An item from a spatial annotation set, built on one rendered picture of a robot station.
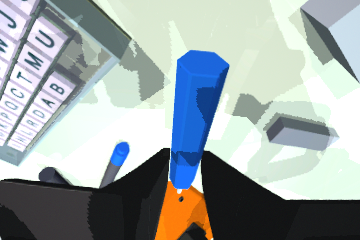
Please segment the keyboard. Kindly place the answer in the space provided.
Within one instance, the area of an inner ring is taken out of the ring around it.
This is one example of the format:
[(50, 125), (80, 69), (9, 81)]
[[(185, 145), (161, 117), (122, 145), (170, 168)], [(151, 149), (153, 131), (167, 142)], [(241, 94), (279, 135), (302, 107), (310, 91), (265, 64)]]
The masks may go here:
[(0, 160), (20, 167), (131, 39), (93, 0), (0, 0)]

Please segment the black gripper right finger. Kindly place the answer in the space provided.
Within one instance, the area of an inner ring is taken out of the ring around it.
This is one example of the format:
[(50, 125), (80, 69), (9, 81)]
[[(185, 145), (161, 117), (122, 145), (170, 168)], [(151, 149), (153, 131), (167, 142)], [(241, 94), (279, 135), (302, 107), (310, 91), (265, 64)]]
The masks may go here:
[(201, 177), (213, 240), (360, 235), (360, 199), (281, 198), (206, 150)]

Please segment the grey stylus with blue tip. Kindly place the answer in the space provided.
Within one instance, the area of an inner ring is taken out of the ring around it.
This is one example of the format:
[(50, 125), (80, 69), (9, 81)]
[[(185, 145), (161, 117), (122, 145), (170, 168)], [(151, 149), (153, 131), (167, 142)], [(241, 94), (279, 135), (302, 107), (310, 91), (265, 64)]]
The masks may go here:
[(110, 162), (107, 166), (106, 171), (104, 172), (102, 182), (99, 188), (104, 188), (106, 185), (110, 184), (115, 180), (117, 174), (122, 167), (124, 161), (130, 153), (130, 146), (126, 142), (121, 142), (116, 145), (111, 155)]

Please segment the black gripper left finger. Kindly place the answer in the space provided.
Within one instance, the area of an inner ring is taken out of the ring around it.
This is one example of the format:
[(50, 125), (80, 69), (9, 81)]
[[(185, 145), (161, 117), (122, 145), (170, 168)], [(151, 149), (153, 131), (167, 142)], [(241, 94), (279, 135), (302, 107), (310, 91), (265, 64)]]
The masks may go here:
[(155, 240), (170, 152), (162, 148), (104, 188), (0, 180), (1, 240)]

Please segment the dark grey cylinder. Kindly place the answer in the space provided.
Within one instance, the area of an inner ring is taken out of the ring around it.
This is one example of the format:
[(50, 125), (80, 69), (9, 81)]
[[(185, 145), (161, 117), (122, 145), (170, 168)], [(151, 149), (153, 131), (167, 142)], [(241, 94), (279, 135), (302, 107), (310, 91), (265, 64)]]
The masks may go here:
[(46, 167), (41, 169), (38, 174), (39, 181), (45, 181), (58, 184), (69, 184), (53, 167)]

